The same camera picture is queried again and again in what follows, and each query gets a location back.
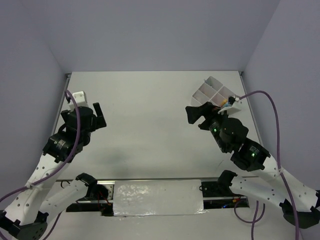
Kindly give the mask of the orange pink highlighter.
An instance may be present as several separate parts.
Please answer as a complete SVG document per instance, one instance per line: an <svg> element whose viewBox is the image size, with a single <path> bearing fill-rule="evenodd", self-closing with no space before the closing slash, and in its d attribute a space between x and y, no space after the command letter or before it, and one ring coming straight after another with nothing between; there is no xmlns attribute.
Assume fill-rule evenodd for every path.
<svg viewBox="0 0 320 240"><path fill-rule="evenodd" d="M220 104L220 107L224 106L224 105L227 104L227 103L228 103L228 100L227 100L227 99L224 99L224 100L222 101L222 103Z"/></svg>

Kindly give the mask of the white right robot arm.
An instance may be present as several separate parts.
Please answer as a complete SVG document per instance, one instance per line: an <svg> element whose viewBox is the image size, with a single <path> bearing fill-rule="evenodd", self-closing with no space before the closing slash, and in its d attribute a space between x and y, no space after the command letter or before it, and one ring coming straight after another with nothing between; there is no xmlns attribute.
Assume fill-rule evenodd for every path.
<svg viewBox="0 0 320 240"><path fill-rule="evenodd" d="M268 187L251 183L237 173L224 170L217 180L217 190L223 196L246 195L282 210L284 219L300 229L308 229L320 222L320 192L314 190L283 168L258 142L247 137L248 128L220 107L206 102L185 108L187 121L209 131L222 153L230 153L230 160L240 169L252 173L268 183Z"/></svg>

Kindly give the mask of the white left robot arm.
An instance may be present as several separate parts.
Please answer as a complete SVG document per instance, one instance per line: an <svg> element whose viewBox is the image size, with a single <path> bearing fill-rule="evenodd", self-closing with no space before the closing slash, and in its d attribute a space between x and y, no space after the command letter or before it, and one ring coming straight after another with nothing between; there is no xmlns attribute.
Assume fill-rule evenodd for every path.
<svg viewBox="0 0 320 240"><path fill-rule="evenodd" d="M59 175L90 143L91 133L107 126L100 104L61 112L64 124L45 144L39 163L13 202L0 212L0 227L17 240L39 240L49 222L80 199L106 199L108 189L81 173L52 197L47 197Z"/></svg>

